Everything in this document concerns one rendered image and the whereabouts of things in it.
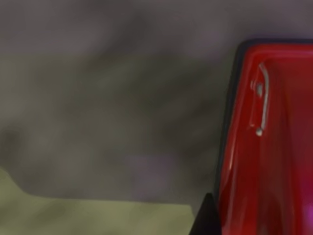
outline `blurry gray background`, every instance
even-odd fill
[[[212,190],[234,49],[309,38],[307,0],[1,0],[0,165],[26,192],[162,202]]]

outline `glossy red surface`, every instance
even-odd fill
[[[263,85],[262,94],[256,84]],[[219,211],[223,235],[313,235],[313,46],[268,44],[247,51]]]

